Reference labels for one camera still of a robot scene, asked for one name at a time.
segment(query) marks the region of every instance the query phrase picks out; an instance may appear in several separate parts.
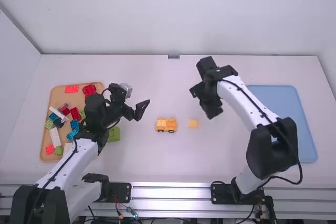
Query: green lego brick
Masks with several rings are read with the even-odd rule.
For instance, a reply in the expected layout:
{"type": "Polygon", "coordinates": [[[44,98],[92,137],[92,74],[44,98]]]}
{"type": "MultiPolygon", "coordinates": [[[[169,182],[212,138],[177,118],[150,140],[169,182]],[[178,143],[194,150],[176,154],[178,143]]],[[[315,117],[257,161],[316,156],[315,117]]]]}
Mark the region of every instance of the green lego brick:
{"type": "Polygon", "coordinates": [[[62,155],[63,155],[63,148],[62,148],[62,146],[57,146],[57,147],[54,149],[54,153],[57,154],[57,155],[62,156],[62,155]]]}
{"type": "Polygon", "coordinates": [[[82,117],[82,119],[86,118],[84,109],[82,109],[82,110],[79,112],[79,114],[80,114],[80,116],[82,117]]]}
{"type": "Polygon", "coordinates": [[[54,127],[54,124],[52,123],[52,121],[47,120],[47,122],[44,124],[44,127],[47,129],[51,129],[54,127]]]}
{"type": "Polygon", "coordinates": [[[119,127],[113,127],[109,129],[109,138],[107,139],[108,143],[117,142],[120,140],[120,129],[119,127]]]}

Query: blue tray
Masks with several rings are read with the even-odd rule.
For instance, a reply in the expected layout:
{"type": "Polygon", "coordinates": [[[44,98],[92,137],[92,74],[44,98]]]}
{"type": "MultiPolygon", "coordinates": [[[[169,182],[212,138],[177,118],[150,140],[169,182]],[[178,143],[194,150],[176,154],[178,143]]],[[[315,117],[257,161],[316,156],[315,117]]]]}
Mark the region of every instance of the blue tray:
{"type": "Polygon", "coordinates": [[[299,159],[302,163],[315,162],[317,151],[296,88],[277,85],[248,85],[247,88],[278,116],[291,117],[296,122],[299,159]]]}

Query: orange toy car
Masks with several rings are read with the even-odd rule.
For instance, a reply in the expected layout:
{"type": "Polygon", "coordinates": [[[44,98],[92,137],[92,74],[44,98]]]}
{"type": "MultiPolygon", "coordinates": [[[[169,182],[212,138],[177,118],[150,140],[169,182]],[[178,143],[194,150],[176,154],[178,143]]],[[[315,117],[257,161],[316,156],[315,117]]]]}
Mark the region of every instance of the orange toy car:
{"type": "Polygon", "coordinates": [[[177,131],[177,121],[175,118],[170,118],[170,119],[159,118],[156,121],[155,129],[158,132],[168,131],[170,133],[173,133],[177,131]]]}

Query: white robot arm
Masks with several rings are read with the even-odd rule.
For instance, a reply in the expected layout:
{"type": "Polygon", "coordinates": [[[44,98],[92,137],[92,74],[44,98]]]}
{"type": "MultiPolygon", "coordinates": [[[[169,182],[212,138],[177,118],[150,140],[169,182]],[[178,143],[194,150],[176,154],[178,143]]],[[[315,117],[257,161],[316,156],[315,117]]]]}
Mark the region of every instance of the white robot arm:
{"type": "Polygon", "coordinates": [[[11,224],[70,224],[92,202],[111,196],[108,176],[87,174],[81,179],[81,175],[105,147],[108,130],[121,117],[139,121],[150,100],[138,103],[133,110],[125,104],[131,95],[131,86],[111,83],[103,93],[106,90],[111,92],[110,100],[102,94],[92,94],[85,99],[86,118],[70,151],[35,185],[21,186],[14,193],[11,224]]]}
{"type": "Polygon", "coordinates": [[[227,65],[218,67],[212,57],[201,59],[197,69],[202,82],[190,89],[192,96],[207,117],[212,119],[223,112],[221,99],[226,101],[251,131],[246,151],[247,165],[233,178],[232,186],[237,201],[245,198],[272,178],[280,178],[292,184],[302,181],[302,168],[298,160],[296,124],[291,118],[281,119],[266,108],[245,86],[238,72],[227,65]],[[298,164],[300,180],[291,182],[275,176],[298,164]]]}

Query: wooden tray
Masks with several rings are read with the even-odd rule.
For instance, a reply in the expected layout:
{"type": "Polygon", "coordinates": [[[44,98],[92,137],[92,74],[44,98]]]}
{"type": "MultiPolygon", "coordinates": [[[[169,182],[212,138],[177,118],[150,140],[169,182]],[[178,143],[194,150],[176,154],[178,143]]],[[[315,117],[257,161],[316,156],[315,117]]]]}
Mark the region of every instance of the wooden tray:
{"type": "MultiPolygon", "coordinates": [[[[78,110],[81,111],[82,109],[84,109],[84,106],[85,106],[85,95],[82,91],[82,88],[89,84],[94,84],[96,86],[97,93],[101,93],[104,90],[104,85],[101,82],[56,86],[50,92],[48,108],[52,106],[55,109],[57,109],[58,107],[62,107],[64,103],[68,103],[69,109],[73,107],[77,107],[78,110]],[[66,86],[78,86],[79,87],[78,92],[64,93],[66,86]]],[[[48,116],[51,114],[51,111],[48,108],[47,108],[47,116],[46,116],[45,121],[49,119],[48,116]]],[[[69,143],[67,139],[67,134],[69,134],[69,132],[71,131],[70,121],[72,120],[72,116],[71,114],[68,114],[67,117],[69,118],[69,121],[65,122],[62,128],[57,129],[59,138],[61,139],[62,147],[64,147],[65,143],[69,143]]],[[[54,154],[54,153],[50,155],[46,153],[46,147],[50,144],[52,144],[52,141],[50,138],[49,129],[44,128],[41,150],[40,150],[40,159],[44,162],[58,161],[62,158],[61,156],[54,154]]]]}

